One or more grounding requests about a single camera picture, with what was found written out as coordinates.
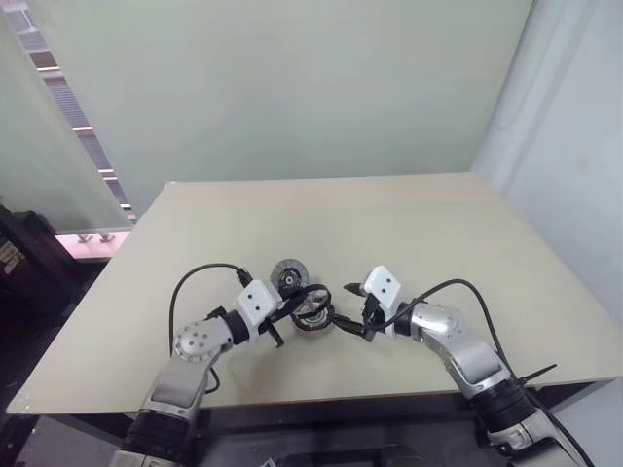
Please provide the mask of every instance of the window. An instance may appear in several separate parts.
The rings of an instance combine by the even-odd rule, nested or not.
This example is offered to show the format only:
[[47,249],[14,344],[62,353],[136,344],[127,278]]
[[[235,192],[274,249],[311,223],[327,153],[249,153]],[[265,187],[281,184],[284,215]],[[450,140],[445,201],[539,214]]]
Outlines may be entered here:
[[115,170],[108,161],[93,128],[80,108],[76,96],[64,79],[62,70],[56,63],[43,35],[32,22],[28,6],[22,0],[0,0],[0,7],[2,7],[11,27],[18,35],[24,50],[32,59],[37,70],[39,70],[41,78],[48,86],[58,108],[85,147],[102,180],[106,182],[120,206],[126,211],[128,218],[134,221],[136,218],[131,212],[131,206],[119,184]]

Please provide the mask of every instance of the beige tabletop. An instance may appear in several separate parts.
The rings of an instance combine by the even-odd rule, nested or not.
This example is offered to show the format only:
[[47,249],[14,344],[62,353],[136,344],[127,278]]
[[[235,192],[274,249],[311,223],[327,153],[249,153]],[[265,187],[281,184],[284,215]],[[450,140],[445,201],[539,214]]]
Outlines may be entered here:
[[[9,406],[11,413],[129,412],[166,362],[167,308],[188,269],[230,262],[268,278],[298,258],[328,285],[339,312],[360,317],[342,290],[385,265],[413,295],[462,277],[487,300],[518,375],[550,363],[538,383],[619,377],[621,329],[526,222],[477,174],[171,183],[141,218]],[[230,305],[231,271],[206,270],[180,293],[176,325]],[[482,312],[454,287],[432,302],[461,308],[487,341]],[[205,406],[454,391],[437,357],[406,338],[373,343],[337,329],[313,337],[286,319],[234,348]]]

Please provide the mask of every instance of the round object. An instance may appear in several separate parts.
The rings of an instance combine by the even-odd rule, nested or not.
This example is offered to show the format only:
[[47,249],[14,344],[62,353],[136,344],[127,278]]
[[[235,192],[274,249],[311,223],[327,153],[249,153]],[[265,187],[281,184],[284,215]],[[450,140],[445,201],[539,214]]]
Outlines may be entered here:
[[329,304],[318,313],[313,313],[317,306],[322,302],[322,295],[308,297],[299,308],[292,313],[294,325],[302,331],[320,331],[331,324],[335,308]]
[[281,297],[285,297],[301,287],[310,285],[308,269],[299,260],[279,261],[271,273],[271,282]]

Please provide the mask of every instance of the white joint cover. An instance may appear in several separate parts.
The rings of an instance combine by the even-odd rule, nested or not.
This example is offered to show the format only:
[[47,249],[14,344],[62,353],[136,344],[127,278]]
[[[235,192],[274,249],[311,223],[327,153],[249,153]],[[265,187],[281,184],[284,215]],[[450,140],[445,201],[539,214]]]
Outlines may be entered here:
[[281,297],[271,284],[253,280],[236,298],[234,309],[246,324],[249,336],[257,337],[257,328],[268,315],[276,310]]

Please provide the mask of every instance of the white wall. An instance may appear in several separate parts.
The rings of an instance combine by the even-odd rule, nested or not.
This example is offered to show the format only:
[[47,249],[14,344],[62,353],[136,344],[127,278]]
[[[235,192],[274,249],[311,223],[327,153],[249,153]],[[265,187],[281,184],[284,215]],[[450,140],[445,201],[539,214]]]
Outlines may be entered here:
[[531,0],[29,0],[141,215],[169,180],[471,166]]
[[[474,163],[607,307],[613,326],[623,320],[622,15],[620,0],[538,2]],[[560,417],[597,466],[623,465],[620,380]]]

